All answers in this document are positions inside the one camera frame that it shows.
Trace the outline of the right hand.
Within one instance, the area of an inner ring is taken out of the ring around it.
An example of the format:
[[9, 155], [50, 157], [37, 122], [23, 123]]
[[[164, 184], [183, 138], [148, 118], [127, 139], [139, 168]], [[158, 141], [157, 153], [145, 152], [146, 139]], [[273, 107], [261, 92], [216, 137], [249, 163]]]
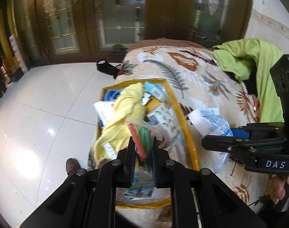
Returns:
[[286, 183], [289, 185], [289, 176], [272, 175], [270, 198], [274, 204], [277, 204], [285, 197], [286, 190], [284, 186]]

